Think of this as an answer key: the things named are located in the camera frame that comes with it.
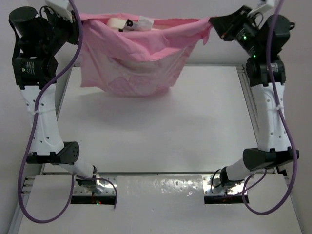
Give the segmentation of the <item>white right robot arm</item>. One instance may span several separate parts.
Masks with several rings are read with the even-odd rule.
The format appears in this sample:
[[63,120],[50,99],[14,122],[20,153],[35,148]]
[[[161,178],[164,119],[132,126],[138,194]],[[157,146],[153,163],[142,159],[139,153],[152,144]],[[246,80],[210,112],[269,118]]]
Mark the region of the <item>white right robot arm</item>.
[[262,27],[256,14],[242,6],[230,15],[212,17],[209,22],[224,41],[237,41],[247,52],[246,73],[256,107],[257,147],[245,149],[242,159],[224,167],[220,185],[232,187],[247,176],[285,165],[293,160],[292,148],[279,112],[283,110],[285,65],[279,53],[295,27],[282,15],[271,15]]

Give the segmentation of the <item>cream pillow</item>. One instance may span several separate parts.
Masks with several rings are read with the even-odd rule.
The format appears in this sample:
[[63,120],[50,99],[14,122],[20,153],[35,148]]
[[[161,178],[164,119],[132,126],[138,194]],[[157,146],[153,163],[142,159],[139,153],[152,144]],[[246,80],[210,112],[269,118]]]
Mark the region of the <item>cream pillow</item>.
[[139,16],[139,20],[137,21],[131,19],[110,18],[106,25],[118,32],[159,31],[171,28],[169,25],[156,24],[155,20],[144,16]]

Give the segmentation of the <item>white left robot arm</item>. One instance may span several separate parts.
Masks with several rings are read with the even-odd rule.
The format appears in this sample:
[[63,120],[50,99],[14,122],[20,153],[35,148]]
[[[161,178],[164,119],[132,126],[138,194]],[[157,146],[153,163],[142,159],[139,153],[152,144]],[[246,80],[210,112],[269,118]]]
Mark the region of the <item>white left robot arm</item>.
[[80,178],[95,168],[79,157],[79,144],[61,139],[55,109],[56,53],[66,43],[79,44],[77,14],[67,0],[48,0],[36,10],[24,6],[9,14],[15,33],[12,65],[32,126],[29,164],[58,165]]

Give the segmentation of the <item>pink pillowcase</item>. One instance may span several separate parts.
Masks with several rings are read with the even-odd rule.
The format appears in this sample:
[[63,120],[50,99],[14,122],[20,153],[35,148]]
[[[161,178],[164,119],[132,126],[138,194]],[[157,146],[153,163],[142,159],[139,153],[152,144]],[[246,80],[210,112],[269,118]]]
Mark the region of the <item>pink pillowcase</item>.
[[118,31],[112,18],[138,23],[140,16],[81,14],[83,42],[81,86],[109,94],[144,97],[175,85],[199,41],[206,43],[212,25],[203,19],[153,19],[150,31]]

